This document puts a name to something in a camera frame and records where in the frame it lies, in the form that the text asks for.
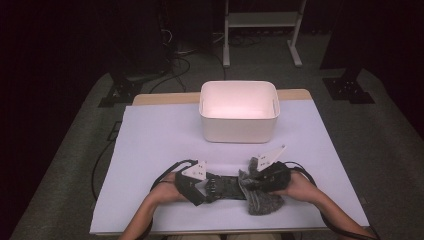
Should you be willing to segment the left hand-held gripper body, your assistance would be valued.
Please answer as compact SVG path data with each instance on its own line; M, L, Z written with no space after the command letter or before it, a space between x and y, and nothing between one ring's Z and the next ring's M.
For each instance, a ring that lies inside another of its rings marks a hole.
M206 197L196 185L207 179L206 163L204 161L185 167L175 174L175 186L178 192L195 206L203 204Z

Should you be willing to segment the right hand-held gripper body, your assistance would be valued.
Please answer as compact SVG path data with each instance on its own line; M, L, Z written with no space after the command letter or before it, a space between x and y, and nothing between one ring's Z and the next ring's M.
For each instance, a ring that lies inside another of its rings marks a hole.
M282 145L258 156L256 167L258 174L254 177L253 190L274 192L288 186L291 180L291 170L279 161L279 157L285 149L286 146Z

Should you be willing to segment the grey cloth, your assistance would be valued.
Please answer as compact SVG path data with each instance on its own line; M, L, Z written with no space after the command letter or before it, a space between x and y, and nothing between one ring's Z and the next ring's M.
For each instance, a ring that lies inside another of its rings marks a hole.
M271 195L262 190L248 189L249 185L258 183L258 180L256 180L256 177L259 176L257 165L258 159L252 157L249 161L248 171L239 171L238 184L247 200L248 213L253 216L269 215L281 209L285 201L279 195Z

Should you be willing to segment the person's left hand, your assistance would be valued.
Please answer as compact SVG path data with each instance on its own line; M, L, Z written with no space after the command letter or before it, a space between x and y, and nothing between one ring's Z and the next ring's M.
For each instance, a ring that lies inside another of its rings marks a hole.
M175 186L174 172L167 174L162 180L160 180L159 183L151 190L149 196L157 204L186 201L186 198Z

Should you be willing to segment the person's right hand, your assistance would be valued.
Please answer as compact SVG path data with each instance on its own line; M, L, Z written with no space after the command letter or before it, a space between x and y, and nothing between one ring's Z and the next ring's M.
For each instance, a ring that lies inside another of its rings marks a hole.
M301 173L292 171L291 181L283 190L273 191L272 195L288 196L302 202L313 203L320 191Z

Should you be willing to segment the white table cover sheet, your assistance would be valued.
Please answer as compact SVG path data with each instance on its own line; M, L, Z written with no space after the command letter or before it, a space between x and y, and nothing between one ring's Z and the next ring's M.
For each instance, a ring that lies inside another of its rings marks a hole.
M204 139L195 104L129 106L123 116L112 160L99 194L90 231L118 234L133 217L151 185L178 161L196 159L209 172L235 176L249 160L283 147L281 161L293 161L311 174L318 188L362 226L368 219L311 100L281 102L273 138L264 144L211 143ZM194 206L175 202L155 213L155 234L248 232L324 228L311 204L286 199L266 216L252 216L240 200L218 200Z

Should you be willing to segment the white plastic storage bin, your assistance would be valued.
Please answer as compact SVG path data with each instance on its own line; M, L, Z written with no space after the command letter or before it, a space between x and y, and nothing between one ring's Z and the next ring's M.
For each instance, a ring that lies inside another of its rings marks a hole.
M280 115L275 86L267 81L208 81L201 87L203 136L220 143L266 143Z

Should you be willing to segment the black stand base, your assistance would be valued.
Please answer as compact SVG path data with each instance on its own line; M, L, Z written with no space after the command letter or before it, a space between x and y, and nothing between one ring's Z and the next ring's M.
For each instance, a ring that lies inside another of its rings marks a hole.
M333 100L346 100L351 104L374 104L371 95L357 82L361 68L347 68L340 77L324 78L324 85Z
M132 103L140 93L143 84L139 81L129 80L122 72L112 71L112 86L108 94L99 103L100 108L113 107L115 104Z

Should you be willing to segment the white metal stand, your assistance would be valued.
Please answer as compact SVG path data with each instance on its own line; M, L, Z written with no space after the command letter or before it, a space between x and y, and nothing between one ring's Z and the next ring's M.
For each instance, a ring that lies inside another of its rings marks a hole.
M230 66L229 30L232 28L277 28L292 27L292 37L287 41L287 46L296 67L302 67L303 63L298 54L296 43L302 24L307 0L300 0L297 11L291 12L255 12L255 13L231 13L229 0L225 0L224 15L224 43L222 64Z

